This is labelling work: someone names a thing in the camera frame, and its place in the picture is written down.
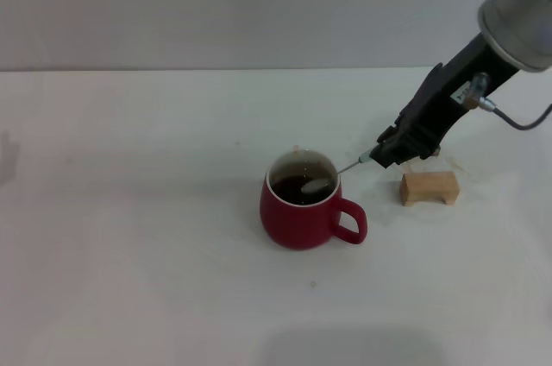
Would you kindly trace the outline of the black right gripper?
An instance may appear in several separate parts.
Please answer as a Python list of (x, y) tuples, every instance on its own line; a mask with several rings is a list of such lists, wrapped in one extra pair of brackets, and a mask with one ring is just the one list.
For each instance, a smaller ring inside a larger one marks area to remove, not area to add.
[(393, 125), (381, 133), (371, 158), (388, 168), (414, 158), (427, 159), (452, 126), (468, 113), (458, 98), (474, 78), (485, 75), (485, 95), (494, 92), (518, 69), (500, 58), (478, 34), (447, 64), (435, 66)]

